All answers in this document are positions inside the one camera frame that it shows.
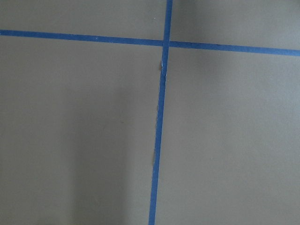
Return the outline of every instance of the floor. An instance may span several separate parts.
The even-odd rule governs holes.
[[[299,225],[298,0],[0,0],[0,224]]]

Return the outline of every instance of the blue tape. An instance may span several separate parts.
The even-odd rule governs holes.
[[[300,56],[300,50],[281,49],[281,48],[263,48],[263,47],[251,47],[251,46],[240,46],[240,45],[218,45],[218,44],[171,41],[170,47],[219,50],[219,51],[242,52],[242,53],[262,53],[262,54],[273,54],[273,55]]]
[[[160,74],[159,95],[158,95],[158,111],[157,111],[157,124],[156,124],[156,136],[155,136],[155,161],[154,161],[153,172],[152,172],[149,225],[155,224],[156,201],[157,201],[157,194],[158,194],[160,147],[161,147],[161,137],[163,131],[163,117],[164,117],[164,105],[165,105],[165,82],[166,82],[168,56],[169,56],[172,4],[173,4],[173,0],[167,0],[166,13],[165,13],[163,53],[162,53],[162,70]]]
[[[20,30],[0,30],[0,35],[14,36],[14,37],[28,37],[28,38],[50,38],[60,40],[74,40],[74,41],[93,41],[93,42],[106,42],[130,45],[151,45],[163,46],[161,40],[149,40],[127,37],[104,37],[94,35],[81,35],[81,34],[60,34],[60,33],[45,33],[33,31],[20,31]]]
[[[34,32],[34,31],[20,31],[20,30],[0,30],[0,36],[48,38],[48,39],[60,39],[60,40],[92,41],[92,42],[105,42],[105,43],[117,43],[117,44],[129,44],[129,45],[149,45],[149,46],[163,46],[164,44],[164,41],[162,40],[138,39],[138,38],[127,38],[127,37],[105,37],[105,36],[81,35],[81,34],[61,34],[61,33]],[[241,45],[218,45],[218,44],[170,41],[169,47],[206,49],[206,50],[242,52],[242,53],[300,56],[300,50],[251,47],[251,46],[241,46]]]

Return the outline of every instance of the gray surface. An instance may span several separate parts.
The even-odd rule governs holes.
[[[157,225],[298,225],[300,58],[170,50]]]
[[[0,224],[147,224],[160,47],[0,37]]]
[[[163,39],[164,0],[0,0],[0,29]]]
[[[171,40],[300,49],[299,0],[174,0]]]

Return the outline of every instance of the blue painter's tape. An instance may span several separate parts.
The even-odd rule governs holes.
[[[45,32],[20,31],[20,30],[0,30],[0,35],[14,36],[14,37],[28,37],[28,38],[74,40],[74,41],[93,41],[93,42],[106,42],[106,43],[118,43],[118,44],[130,44],[130,45],[163,46],[163,41],[161,40],[149,40],[149,39],[138,39],[138,38],[126,38],[126,37],[104,37],[104,36],[94,36],[94,35],[45,33]]]
[[[164,117],[164,105],[165,105],[165,82],[166,82],[168,56],[169,56],[172,4],[173,4],[173,0],[167,0],[166,13],[165,13],[163,53],[162,53],[162,70],[160,74],[159,95],[158,95],[158,111],[157,111],[157,124],[156,124],[156,136],[155,136],[155,161],[154,161],[153,172],[152,172],[149,225],[155,224],[156,201],[157,201],[157,194],[158,194],[160,147],[161,147],[161,138],[162,138],[162,131],[163,131],[163,117]]]
[[[273,54],[273,55],[300,56],[300,50],[281,49],[281,48],[263,48],[263,47],[251,47],[251,46],[240,46],[240,45],[218,45],[218,44],[171,41],[170,47],[207,49],[207,50],[219,50],[219,51],[242,52],[242,53],[261,53],[261,54]]]

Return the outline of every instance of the floor tile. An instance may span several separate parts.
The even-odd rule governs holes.
[[[0,43],[0,224],[147,224],[161,48]]]
[[[0,29],[163,39],[165,1],[1,1]]]
[[[172,41],[300,49],[298,0],[174,0]]]
[[[170,49],[157,225],[297,225],[300,58]]]

